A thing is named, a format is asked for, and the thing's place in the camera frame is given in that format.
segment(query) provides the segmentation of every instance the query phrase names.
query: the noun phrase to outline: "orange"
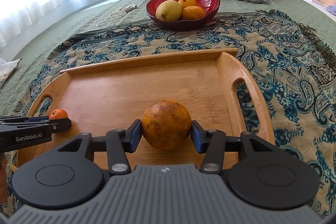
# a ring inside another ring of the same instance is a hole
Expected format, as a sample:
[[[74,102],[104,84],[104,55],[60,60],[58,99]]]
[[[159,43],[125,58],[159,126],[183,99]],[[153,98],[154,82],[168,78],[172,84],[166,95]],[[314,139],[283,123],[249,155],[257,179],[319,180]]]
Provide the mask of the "orange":
[[[205,11],[198,6],[188,6],[182,10],[182,20],[197,20],[205,16]]]
[[[50,115],[49,120],[53,119],[62,119],[62,118],[69,118],[67,112],[64,109],[57,108],[55,109]]]
[[[182,9],[188,6],[197,6],[196,0],[179,0],[178,2],[181,4]]]
[[[188,138],[191,117],[184,105],[174,100],[163,100],[146,109],[141,128],[143,137],[152,147],[174,150]]]

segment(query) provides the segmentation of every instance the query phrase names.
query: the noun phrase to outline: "wooden tray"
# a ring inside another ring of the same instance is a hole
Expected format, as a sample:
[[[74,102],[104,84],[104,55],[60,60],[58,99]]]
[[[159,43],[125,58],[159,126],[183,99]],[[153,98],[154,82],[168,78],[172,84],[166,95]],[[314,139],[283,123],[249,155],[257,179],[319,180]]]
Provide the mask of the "wooden tray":
[[[186,106],[191,118],[204,129],[216,128],[227,135],[246,131],[236,96],[237,86],[246,83],[260,122],[259,136],[274,144],[268,109],[256,82],[234,57],[235,48],[172,52],[126,58],[61,71],[32,104],[33,116],[44,98],[52,103],[47,115],[65,109],[71,130],[53,134],[52,141],[18,151],[18,166],[34,156],[82,132],[103,136],[115,128],[128,128],[154,102],[173,99]],[[137,164],[171,165],[194,163],[204,155],[196,153],[191,139],[174,151],[151,147],[144,138],[137,151],[128,154],[132,168]],[[224,167],[237,162],[236,153],[226,153]],[[107,169],[105,152],[95,153],[95,163]]]

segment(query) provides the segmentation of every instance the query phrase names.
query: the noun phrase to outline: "pear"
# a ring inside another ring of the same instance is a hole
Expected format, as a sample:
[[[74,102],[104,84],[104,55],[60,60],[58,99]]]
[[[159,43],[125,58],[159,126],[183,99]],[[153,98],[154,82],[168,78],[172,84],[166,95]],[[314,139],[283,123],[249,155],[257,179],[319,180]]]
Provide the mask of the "pear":
[[[165,22],[178,21],[182,14],[182,6],[175,0],[162,2],[155,12],[155,17]]]

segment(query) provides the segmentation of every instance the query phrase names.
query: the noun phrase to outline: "paisley cloth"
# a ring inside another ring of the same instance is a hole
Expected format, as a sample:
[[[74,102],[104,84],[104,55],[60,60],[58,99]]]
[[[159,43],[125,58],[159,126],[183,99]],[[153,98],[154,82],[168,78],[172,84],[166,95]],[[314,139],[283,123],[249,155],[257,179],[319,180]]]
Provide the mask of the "paisley cloth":
[[[26,115],[32,102],[59,71],[121,58],[176,51],[236,47],[237,58],[261,89],[272,119],[276,145],[309,164],[320,176],[312,207],[323,217],[334,209],[336,197],[336,73],[335,56],[313,30],[270,10],[219,13],[207,26],[190,32],[165,31],[150,20],[132,22],[70,37],[49,55],[43,69],[16,106]],[[256,133],[258,119],[244,85],[238,97],[247,129]],[[44,102],[37,112],[48,108]],[[7,154],[9,164],[16,153]],[[8,172],[11,215],[20,204]]]

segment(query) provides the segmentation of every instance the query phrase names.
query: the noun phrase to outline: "fruit bowl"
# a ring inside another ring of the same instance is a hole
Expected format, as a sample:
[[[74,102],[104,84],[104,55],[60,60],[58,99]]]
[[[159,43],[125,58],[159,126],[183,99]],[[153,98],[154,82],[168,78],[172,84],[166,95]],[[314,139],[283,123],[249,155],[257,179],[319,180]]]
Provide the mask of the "fruit bowl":
[[[147,4],[147,13],[149,17],[160,27],[167,30],[188,31],[200,28],[210,22],[217,14],[220,0],[196,0],[198,6],[203,8],[206,12],[205,16],[197,20],[179,20],[176,22],[165,22],[155,17],[157,7],[166,0],[150,0]]]

